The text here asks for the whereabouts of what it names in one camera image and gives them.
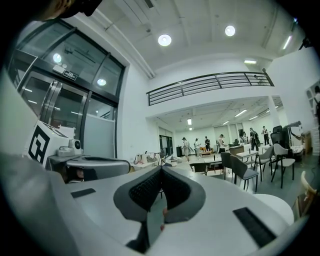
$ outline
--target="chair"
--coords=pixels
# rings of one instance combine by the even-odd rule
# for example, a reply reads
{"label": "chair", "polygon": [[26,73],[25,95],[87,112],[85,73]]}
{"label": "chair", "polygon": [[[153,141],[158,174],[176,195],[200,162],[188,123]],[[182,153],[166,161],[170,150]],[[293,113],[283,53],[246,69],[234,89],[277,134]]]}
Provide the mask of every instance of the chair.
{"label": "chair", "polygon": [[232,169],[232,164],[230,160],[231,154],[229,152],[221,153],[222,166],[224,171],[224,179],[226,179],[226,168]]}
{"label": "chair", "polygon": [[266,152],[264,152],[263,154],[257,154],[255,156],[255,161],[254,161],[254,166],[253,166],[253,170],[255,170],[256,168],[256,164],[257,164],[257,159],[259,158],[259,166],[260,166],[260,181],[262,182],[262,173],[265,172],[265,168],[266,168],[266,164],[267,163],[271,163],[271,158],[274,155],[274,146],[270,146]]}
{"label": "chair", "polygon": [[201,174],[204,174],[204,175],[207,175],[207,172],[208,172],[208,166],[210,164],[208,163],[205,163],[205,162],[194,162],[194,163],[190,163],[190,167],[191,167],[191,170],[195,173],[201,173]]}
{"label": "chair", "polygon": [[295,161],[296,160],[292,158],[284,158],[284,156],[288,154],[288,149],[283,148],[279,144],[274,144],[273,150],[274,150],[276,164],[275,164],[271,182],[274,180],[277,167],[280,164],[281,165],[281,188],[282,188],[284,183],[284,174],[287,167],[292,166],[292,180],[295,179]]}
{"label": "chair", "polygon": [[248,166],[242,162],[239,158],[237,158],[234,155],[230,156],[231,164],[232,164],[232,171],[235,174],[234,177],[234,184],[237,184],[237,176],[239,176],[241,179],[244,180],[244,186],[243,189],[246,188],[246,182],[248,181],[249,186],[249,179],[252,179],[256,177],[255,181],[255,192],[257,192],[258,188],[258,172],[254,171],[251,168],[248,168]]}

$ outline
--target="white shirt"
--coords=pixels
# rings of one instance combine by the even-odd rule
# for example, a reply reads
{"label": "white shirt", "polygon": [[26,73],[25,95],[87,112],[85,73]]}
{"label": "white shirt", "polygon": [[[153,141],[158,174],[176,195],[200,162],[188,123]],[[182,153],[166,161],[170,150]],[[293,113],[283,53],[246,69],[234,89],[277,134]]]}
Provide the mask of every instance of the white shirt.
{"label": "white shirt", "polygon": [[219,148],[220,148],[220,149],[224,149],[224,148],[225,148],[225,144],[224,144],[223,139],[220,137],[220,138],[218,139],[218,141],[219,141]]}
{"label": "white shirt", "polygon": [[[320,103],[320,93],[317,93],[314,97],[316,99],[317,102]],[[313,114],[316,115],[317,114],[317,103],[316,101],[313,99]]]}

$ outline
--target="floor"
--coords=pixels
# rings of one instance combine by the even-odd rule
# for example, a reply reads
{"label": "floor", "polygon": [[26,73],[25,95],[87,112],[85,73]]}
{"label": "floor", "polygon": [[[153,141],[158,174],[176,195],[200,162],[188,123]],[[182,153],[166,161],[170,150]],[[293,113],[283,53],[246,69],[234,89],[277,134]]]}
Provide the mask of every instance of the floor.
{"label": "floor", "polygon": [[[197,159],[191,158],[190,162],[183,162],[179,163],[176,168],[184,169],[186,171],[190,171],[190,163],[196,162]],[[284,177],[283,177],[283,188],[281,189],[281,172],[278,169],[275,173],[273,182],[271,182],[271,170],[270,166],[266,166],[264,172],[262,173],[262,182],[260,182],[260,169],[259,170],[259,177],[258,177],[258,186],[257,186],[257,194],[269,194],[276,197],[279,197],[286,201],[290,207],[293,206],[295,199],[298,195],[304,193],[304,190],[301,186],[301,173],[306,171],[306,180],[314,189],[320,189],[320,165],[318,165],[318,157],[307,155],[304,157],[303,162],[296,162],[294,166],[294,180],[292,180],[292,169],[287,168]],[[232,178],[232,172],[226,171],[226,180],[230,182],[234,182]],[[224,179],[224,175],[220,174],[219,171],[210,171],[208,172],[208,179]],[[255,193],[256,188],[256,179],[251,179],[249,181],[249,186],[246,191],[250,194]],[[237,185],[239,189],[243,190],[244,181],[240,178],[237,179]],[[147,227],[148,227],[148,235],[149,235],[149,242],[150,245],[157,239],[160,235],[161,230],[160,226],[164,222],[163,217],[163,209],[167,206],[167,201],[165,194],[162,193],[162,198],[160,194],[154,201],[154,204],[151,208],[151,211],[148,213],[147,216]]]}

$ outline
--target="person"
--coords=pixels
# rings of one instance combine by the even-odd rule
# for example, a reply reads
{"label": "person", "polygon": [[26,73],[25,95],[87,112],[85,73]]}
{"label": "person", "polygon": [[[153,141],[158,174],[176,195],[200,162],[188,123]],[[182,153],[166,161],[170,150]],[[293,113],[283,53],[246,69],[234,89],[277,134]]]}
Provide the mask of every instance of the person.
{"label": "person", "polygon": [[187,141],[187,139],[185,137],[182,138],[183,141],[183,146],[182,146],[182,152],[184,153],[186,159],[188,160],[188,162],[190,161],[189,159],[189,147],[190,147],[190,143],[189,141]]}
{"label": "person", "polygon": [[206,149],[206,151],[210,151],[210,139],[208,139],[207,136],[205,136],[205,141],[204,141],[204,143],[205,143],[205,149]]}
{"label": "person", "polygon": [[195,155],[197,157],[199,157],[200,156],[200,145],[201,145],[201,143],[199,143],[197,138],[195,139],[195,142],[193,143],[193,145],[194,145]]}
{"label": "person", "polygon": [[263,138],[264,138],[264,145],[266,146],[267,144],[269,145],[269,132],[265,126],[262,127],[262,133]]}
{"label": "person", "polygon": [[226,152],[226,149],[225,147],[227,146],[224,142],[224,135],[223,134],[220,134],[219,136],[219,139],[218,139],[218,142],[219,142],[219,154],[221,154],[222,152]]}
{"label": "person", "polygon": [[258,133],[251,127],[250,128],[250,142],[251,142],[251,150],[259,151],[258,143],[259,142],[259,136]]}

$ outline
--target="white table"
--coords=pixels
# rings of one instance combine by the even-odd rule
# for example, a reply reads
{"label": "white table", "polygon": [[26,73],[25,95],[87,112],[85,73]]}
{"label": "white table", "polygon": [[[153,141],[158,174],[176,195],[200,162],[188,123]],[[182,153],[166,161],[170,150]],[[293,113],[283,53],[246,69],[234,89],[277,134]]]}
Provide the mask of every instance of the white table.
{"label": "white table", "polygon": [[295,219],[292,209],[281,198],[270,194],[254,194],[253,196],[274,209],[289,225],[294,223]]}
{"label": "white table", "polygon": [[249,151],[246,151],[246,152],[243,152],[243,153],[238,153],[238,154],[236,154],[236,155],[237,155],[239,158],[241,158],[242,162],[244,161],[244,158],[248,158],[248,159],[249,159],[249,157],[251,157],[251,162],[244,162],[244,163],[245,163],[245,164],[246,164],[246,163],[251,164],[251,167],[252,167],[252,162],[253,162],[252,157],[253,157],[254,155],[257,155],[257,154],[259,154],[258,151],[251,150],[250,152],[249,152]]}

